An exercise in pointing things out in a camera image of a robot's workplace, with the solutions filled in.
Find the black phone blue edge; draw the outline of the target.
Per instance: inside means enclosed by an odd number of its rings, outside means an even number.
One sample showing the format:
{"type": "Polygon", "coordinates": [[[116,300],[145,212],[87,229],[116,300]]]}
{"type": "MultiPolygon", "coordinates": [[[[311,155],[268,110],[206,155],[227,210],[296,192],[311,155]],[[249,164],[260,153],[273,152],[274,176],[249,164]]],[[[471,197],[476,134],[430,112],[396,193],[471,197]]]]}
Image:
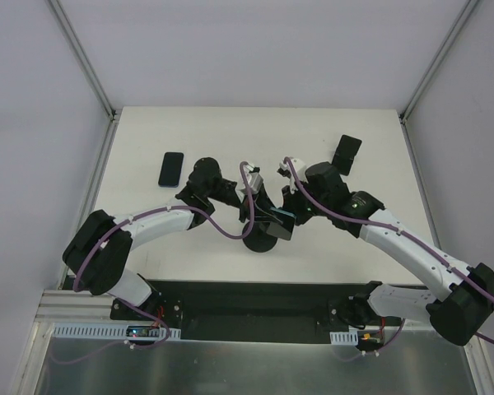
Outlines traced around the black phone blue edge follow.
{"type": "Polygon", "coordinates": [[[270,209],[270,221],[267,225],[266,233],[277,239],[285,241],[291,240],[296,223],[296,216],[289,211],[278,208],[270,209]]]}

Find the black round-base phone stand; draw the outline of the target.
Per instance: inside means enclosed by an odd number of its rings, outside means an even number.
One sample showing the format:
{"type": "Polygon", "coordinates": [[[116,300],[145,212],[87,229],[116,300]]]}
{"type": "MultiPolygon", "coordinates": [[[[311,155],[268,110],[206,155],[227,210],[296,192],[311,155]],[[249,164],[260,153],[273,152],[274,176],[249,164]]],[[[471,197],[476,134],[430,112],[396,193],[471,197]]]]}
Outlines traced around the black round-base phone stand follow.
{"type": "Polygon", "coordinates": [[[273,249],[278,238],[268,235],[260,223],[255,222],[249,234],[242,239],[245,247],[255,253],[266,253],[273,249]]]}

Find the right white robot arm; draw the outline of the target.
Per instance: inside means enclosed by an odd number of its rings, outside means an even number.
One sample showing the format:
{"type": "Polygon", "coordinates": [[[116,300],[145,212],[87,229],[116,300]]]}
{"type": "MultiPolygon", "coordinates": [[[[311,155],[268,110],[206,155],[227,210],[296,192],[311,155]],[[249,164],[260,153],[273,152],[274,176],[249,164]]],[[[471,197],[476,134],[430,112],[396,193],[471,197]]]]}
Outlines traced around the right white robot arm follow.
{"type": "Polygon", "coordinates": [[[466,345],[494,312],[494,271],[453,258],[406,229],[367,192],[350,192],[328,162],[307,166],[287,157],[278,172],[288,178],[284,208],[297,225],[315,216],[380,251],[411,272],[423,287],[371,281],[336,307],[346,325],[363,329],[387,317],[428,323],[446,341],[466,345]]]}

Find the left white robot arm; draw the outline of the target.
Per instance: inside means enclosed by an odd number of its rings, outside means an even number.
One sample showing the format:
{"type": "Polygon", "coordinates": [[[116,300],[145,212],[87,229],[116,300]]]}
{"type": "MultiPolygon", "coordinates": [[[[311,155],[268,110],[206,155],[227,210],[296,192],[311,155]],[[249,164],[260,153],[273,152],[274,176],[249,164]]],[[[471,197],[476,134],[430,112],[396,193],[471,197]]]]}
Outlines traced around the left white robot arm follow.
{"type": "Polygon", "coordinates": [[[73,290],[111,295],[128,303],[138,319],[152,318],[159,294],[126,267],[134,249],[210,221],[214,202],[238,210],[240,222],[246,225],[238,239],[264,232],[270,225],[282,225],[259,168],[242,162],[240,176],[239,183],[225,179],[218,162],[204,157],[195,163],[184,188],[162,207],[125,216],[92,212],[63,252],[63,262],[75,275],[73,290]]]}

